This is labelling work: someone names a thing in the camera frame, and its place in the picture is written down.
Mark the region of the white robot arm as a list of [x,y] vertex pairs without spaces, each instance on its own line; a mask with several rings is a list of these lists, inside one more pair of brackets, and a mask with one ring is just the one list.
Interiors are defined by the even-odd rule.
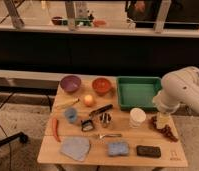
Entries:
[[152,102],[158,110],[156,127],[164,128],[170,115],[183,103],[199,114],[199,68],[185,67],[165,74],[161,79],[162,89]]

